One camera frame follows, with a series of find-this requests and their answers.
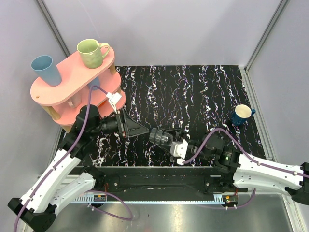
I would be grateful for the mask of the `clear elbow pipe fitting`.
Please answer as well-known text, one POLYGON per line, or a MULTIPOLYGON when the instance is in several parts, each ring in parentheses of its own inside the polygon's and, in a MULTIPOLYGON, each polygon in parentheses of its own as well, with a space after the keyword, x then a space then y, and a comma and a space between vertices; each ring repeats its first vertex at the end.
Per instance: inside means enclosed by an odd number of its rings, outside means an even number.
POLYGON ((161 145, 171 146, 173 142, 173 135, 167 132, 163 132, 161 136, 161 145))

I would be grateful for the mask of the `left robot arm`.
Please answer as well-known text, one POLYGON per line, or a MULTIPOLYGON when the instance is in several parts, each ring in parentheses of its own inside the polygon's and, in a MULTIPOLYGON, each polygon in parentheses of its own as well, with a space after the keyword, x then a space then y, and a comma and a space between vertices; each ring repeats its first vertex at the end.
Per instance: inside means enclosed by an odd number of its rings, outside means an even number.
POLYGON ((71 131, 41 177, 21 198, 12 198, 8 202, 8 207, 16 214, 14 231, 22 220, 34 231, 45 232, 63 208, 80 194, 107 189, 105 173, 94 166, 85 167, 76 180, 62 189, 59 186, 84 159, 86 148, 98 135, 115 132, 130 138, 149 133, 149 129, 133 120, 126 109, 102 118, 96 106, 88 104, 82 107, 71 131))

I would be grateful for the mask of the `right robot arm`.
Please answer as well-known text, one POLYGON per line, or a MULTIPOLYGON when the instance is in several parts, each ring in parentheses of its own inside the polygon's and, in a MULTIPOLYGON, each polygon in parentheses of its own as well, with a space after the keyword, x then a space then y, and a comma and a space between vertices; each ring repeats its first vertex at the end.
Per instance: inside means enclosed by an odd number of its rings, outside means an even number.
POLYGON ((212 167, 222 177, 219 186, 223 191, 236 189, 261 189, 290 196, 293 201, 309 204, 309 164, 288 165, 258 158, 247 153, 229 135, 236 148, 228 147, 213 129, 204 136, 201 143, 186 140, 185 134, 177 130, 152 130, 155 145, 168 151, 178 165, 185 165, 195 158, 213 159, 212 167))

